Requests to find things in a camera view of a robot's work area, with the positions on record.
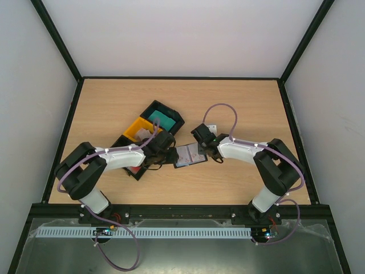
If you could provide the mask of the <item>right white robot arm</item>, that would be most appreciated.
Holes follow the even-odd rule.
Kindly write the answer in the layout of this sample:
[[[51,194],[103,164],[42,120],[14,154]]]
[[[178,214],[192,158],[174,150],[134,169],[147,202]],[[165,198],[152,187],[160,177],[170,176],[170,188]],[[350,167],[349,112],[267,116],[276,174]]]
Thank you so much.
[[[255,143],[228,134],[216,136],[203,123],[191,134],[200,151],[217,163],[235,159],[256,166],[264,186],[250,202],[249,218],[254,223],[266,220],[273,205],[305,184],[301,163],[280,139]]]

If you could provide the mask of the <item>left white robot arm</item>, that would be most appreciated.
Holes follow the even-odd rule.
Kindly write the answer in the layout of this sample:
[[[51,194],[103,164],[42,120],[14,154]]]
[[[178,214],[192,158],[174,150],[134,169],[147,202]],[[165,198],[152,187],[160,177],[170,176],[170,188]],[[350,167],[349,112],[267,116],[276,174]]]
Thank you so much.
[[[147,170],[150,166],[175,164],[179,159],[175,144],[175,137],[164,130],[152,134],[144,143],[124,147],[97,148],[83,142],[56,167],[58,191],[100,214],[110,205],[96,186],[103,173],[127,167]]]

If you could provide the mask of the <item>black leather card holder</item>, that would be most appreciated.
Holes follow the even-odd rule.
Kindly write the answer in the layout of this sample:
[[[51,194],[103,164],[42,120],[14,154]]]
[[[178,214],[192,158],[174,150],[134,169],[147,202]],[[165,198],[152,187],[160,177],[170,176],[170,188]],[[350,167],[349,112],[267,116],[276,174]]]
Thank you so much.
[[[177,162],[173,165],[174,168],[187,167],[208,161],[208,157],[206,155],[199,154],[198,143],[178,146],[176,147],[176,151],[179,158]]]

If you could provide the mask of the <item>white pink credit card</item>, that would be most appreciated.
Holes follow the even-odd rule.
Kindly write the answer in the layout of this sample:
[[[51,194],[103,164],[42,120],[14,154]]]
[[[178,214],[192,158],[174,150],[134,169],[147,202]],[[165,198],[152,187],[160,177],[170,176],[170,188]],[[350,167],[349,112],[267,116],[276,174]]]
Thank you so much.
[[[190,157],[187,146],[179,146],[176,148],[177,154],[179,156],[176,163],[177,167],[187,166],[190,163]]]
[[[205,161],[205,156],[199,154],[198,143],[189,144],[188,149],[192,163],[200,163]]]

